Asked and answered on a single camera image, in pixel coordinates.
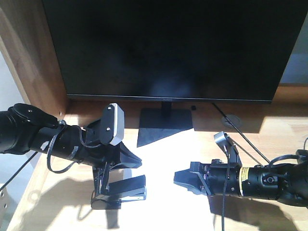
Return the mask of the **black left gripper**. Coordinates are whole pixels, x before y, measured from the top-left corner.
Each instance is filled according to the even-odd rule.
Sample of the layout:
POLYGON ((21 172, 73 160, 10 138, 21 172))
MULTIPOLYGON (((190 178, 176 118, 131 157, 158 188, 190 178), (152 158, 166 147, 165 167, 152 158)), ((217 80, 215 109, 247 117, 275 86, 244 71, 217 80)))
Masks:
MULTIPOLYGON (((110 144, 114 133, 114 107, 108 104, 102 112, 102 116, 89 123, 84 129, 78 129, 80 150, 73 160, 77 163, 94 166, 93 182, 95 196, 107 194, 109 192, 109 172, 110 163, 105 162, 112 155, 116 148, 110 144)), ((131 152, 123 142, 120 142, 119 168, 139 168, 142 160, 131 152)))

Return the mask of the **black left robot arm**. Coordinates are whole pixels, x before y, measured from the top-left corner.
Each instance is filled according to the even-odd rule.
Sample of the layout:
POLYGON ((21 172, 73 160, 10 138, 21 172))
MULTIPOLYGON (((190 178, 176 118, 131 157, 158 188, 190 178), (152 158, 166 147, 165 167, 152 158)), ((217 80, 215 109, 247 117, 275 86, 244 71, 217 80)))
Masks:
POLYGON ((119 199, 144 193, 145 177, 109 183, 112 170, 139 168, 141 159, 124 144, 124 112, 116 103, 107 105, 100 119, 84 128, 29 104, 17 103, 0 114, 0 151, 23 155, 45 153, 85 164, 93 169, 94 191, 98 198, 119 199))

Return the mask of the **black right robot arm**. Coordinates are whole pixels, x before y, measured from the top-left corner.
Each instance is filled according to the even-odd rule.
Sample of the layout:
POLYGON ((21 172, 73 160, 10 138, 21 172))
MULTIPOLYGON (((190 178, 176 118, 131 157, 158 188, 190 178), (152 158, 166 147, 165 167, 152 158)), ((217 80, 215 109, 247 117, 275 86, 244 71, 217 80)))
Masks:
POLYGON ((278 164, 269 168, 243 167, 214 159, 210 164, 191 162, 175 172, 174 183, 196 195, 226 195, 274 200, 285 205, 308 205, 308 164, 278 164))

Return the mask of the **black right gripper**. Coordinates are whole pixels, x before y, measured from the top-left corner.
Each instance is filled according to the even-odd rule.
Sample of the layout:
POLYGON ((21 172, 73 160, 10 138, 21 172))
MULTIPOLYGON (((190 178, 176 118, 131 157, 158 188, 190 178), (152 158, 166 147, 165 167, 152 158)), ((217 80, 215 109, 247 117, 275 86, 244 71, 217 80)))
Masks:
POLYGON ((176 185, 188 188, 196 195, 239 196, 239 171, 241 165, 236 163, 224 164, 212 161, 210 164, 191 162, 190 169, 177 171, 174 174, 176 185))

